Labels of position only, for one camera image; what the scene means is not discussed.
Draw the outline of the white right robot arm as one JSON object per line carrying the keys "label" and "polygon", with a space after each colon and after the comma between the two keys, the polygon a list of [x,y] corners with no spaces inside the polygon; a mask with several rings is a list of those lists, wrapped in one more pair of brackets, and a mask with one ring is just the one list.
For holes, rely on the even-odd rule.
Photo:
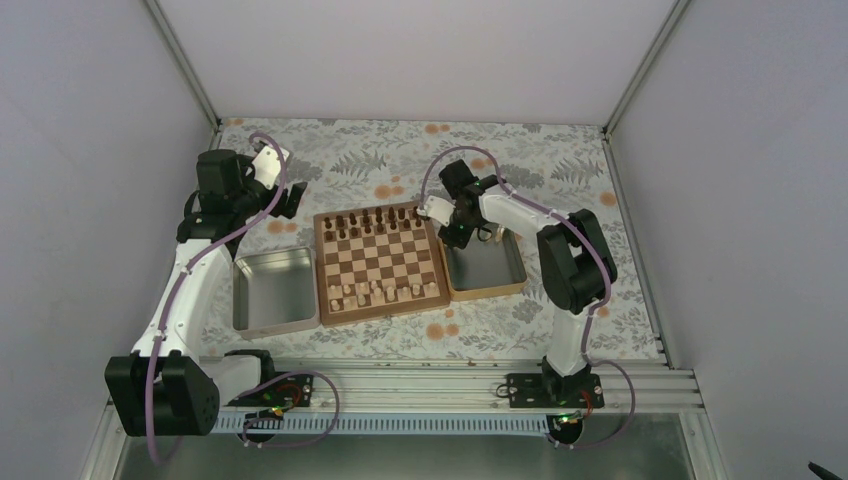
{"label": "white right robot arm", "polygon": [[541,282],[561,314],[541,361],[536,386],[512,400],[514,407],[593,404],[596,386],[588,357],[592,317],[610,297],[617,267],[596,215],[581,209],[564,215],[519,194],[499,173],[475,176],[457,160],[440,173],[449,198],[430,196],[420,213],[438,222],[442,243],[463,249],[476,233],[504,227],[535,242]]}

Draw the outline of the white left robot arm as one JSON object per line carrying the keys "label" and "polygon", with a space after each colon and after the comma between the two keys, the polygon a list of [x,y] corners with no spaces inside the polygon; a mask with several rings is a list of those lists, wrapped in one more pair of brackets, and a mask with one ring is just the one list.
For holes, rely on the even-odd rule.
{"label": "white left robot arm", "polygon": [[297,210],[306,185],[288,184],[289,156],[268,143],[253,155],[228,149],[199,155],[198,185],[184,205],[161,300],[130,354],[111,357],[104,372],[129,436],[207,435],[220,408],[239,396],[255,405],[276,396],[279,380],[268,352],[235,350],[204,368],[199,347],[216,285],[231,272],[247,229]]}

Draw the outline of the wooden chess board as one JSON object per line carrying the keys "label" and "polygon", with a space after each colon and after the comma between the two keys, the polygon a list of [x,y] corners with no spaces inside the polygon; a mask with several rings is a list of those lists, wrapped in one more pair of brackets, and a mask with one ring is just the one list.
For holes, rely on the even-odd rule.
{"label": "wooden chess board", "polygon": [[[441,309],[451,296],[442,262],[439,239],[432,223],[417,213],[416,202],[395,203],[314,216],[316,274],[321,323],[325,327]],[[327,230],[329,218],[333,229]],[[435,282],[437,294],[428,296],[426,285]],[[413,296],[411,286],[421,285]],[[329,287],[341,288],[331,298]],[[386,299],[386,289],[396,289],[396,300]],[[365,295],[360,307],[357,297]],[[353,299],[346,309],[344,298]],[[337,300],[338,311],[330,302]]]}

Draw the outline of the yellow tin box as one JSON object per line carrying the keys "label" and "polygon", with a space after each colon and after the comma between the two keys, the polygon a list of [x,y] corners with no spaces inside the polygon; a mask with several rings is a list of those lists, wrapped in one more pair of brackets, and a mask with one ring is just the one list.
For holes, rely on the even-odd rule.
{"label": "yellow tin box", "polygon": [[470,301],[519,294],[528,274],[514,233],[489,223],[476,231],[464,249],[439,246],[452,301]]}

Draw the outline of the silver empty tin box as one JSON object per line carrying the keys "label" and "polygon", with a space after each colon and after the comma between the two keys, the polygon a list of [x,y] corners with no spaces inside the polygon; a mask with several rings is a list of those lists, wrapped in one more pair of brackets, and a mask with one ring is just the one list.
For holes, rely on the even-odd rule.
{"label": "silver empty tin box", "polygon": [[246,340],[317,328],[315,255],[308,247],[248,255],[233,265],[232,327]]}

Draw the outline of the floral table mat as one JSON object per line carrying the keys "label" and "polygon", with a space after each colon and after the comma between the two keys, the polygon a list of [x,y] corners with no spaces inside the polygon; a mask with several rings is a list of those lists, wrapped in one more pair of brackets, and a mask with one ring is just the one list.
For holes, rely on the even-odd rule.
{"label": "floral table mat", "polygon": [[[431,162],[463,159],[478,176],[500,171],[520,194],[545,206],[597,215],[618,278],[612,298],[594,316],[590,354],[626,361],[660,358],[597,128],[231,118],[219,144],[247,153],[248,138],[257,131],[289,150],[290,177],[308,189],[295,219],[264,220],[244,237],[240,255],[313,246],[313,218],[322,212],[412,201],[421,192],[442,195]],[[528,281],[517,295],[265,337],[252,346],[283,358],[538,359],[550,345],[559,310],[544,293],[535,244],[520,239],[519,249]]]}

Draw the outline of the aluminium mounting rail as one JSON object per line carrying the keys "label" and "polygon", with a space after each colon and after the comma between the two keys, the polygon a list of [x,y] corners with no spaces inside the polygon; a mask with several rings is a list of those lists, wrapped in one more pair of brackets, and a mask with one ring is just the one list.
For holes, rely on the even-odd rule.
{"label": "aluminium mounting rail", "polygon": [[448,434],[544,436],[567,420],[704,409],[695,375],[661,363],[593,368],[595,379],[554,401],[536,360],[281,359],[283,371],[310,370],[300,406],[276,415],[267,402],[293,395],[290,380],[258,406],[223,407],[213,431],[259,440],[270,435]]}

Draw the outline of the aluminium frame post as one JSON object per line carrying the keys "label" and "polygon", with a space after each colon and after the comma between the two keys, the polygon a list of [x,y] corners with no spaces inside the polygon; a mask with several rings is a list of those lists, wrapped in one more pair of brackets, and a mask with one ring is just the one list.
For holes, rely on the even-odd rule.
{"label": "aluminium frame post", "polygon": [[189,57],[178,38],[174,26],[168,19],[162,2],[158,0],[143,0],[142,3],[150,13],[156,28],[166,44],[169,54],[176,62],[178,70],[191,90],[191,93],[205,119],[212,129],[217,132],[221,125],[221,117],[215,111],[215,108],[213,107],[198,74],[193,68],[191,61],[189,60]]}

